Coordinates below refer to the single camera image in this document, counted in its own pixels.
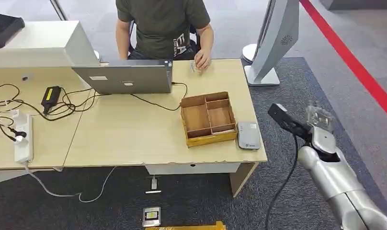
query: office chair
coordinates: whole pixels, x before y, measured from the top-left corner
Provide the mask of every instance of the office chair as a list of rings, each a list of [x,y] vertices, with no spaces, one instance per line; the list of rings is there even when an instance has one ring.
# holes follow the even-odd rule
[[[137,24],[133,20],[130,23],[130,33],[129,33],[130,37],[131,37],[131,34],[133,32],[134,25],[137,25]],[[201,50],[201,38],[200,38],[199,34],[197,33],[195,27],[193,27],[192,25],[189,27],[189,32],[196,36],[196,41],[191,39],[190,43],[191,43],[191,48],[194,51],[194,53],[197,53],[199,50]],[[131,45],[131,42],[130,42],[129,52],[132,53],[133,51],[134,51],[134,47],[133,47],[133,45]]]

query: power strip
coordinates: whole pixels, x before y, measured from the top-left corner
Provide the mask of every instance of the power strip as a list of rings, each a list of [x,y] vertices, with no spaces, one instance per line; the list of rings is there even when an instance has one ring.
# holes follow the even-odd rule
[[[18,136],[14,143],[14,161],[23,164],[34,158],[33,153],[33,118],[29,114],[21,113],[19,110],[11,112],[11,118],[15,123],[15,130],[25,132],[25,138]]]

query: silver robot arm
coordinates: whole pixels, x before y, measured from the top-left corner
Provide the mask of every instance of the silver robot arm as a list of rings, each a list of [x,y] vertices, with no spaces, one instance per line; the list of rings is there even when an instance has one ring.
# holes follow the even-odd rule
[[[309,172],[344,230],[387,230],[387,216],[374,204],[357,180],[331,132],[332,116],[310,106],[308,125],[286,114],[280,104],[268,113],[285,130],[305,140],[298,162]]]

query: dark green t-shirt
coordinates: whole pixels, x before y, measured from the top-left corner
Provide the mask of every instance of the dark green t-shirt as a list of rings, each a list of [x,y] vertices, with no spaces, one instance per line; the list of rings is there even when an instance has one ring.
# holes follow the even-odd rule
[[[203,0],[116,0],[123,22],[137,24],[136,49],[155,59],[172,59],[189,48],[189,26],[210,23]]]

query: man's arm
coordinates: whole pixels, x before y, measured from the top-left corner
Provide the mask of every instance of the man's arm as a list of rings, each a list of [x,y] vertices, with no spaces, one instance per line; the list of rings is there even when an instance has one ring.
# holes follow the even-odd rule
[[[117,19],[116,43],[120,58],[127,59],[130,47],[130,23]]]
[[[201,50],[195,55],[196,67],[200,70],[207,69],[210,65],[210,53],[212,52],[214,33],[210,24],[198,29],[201,38]]]

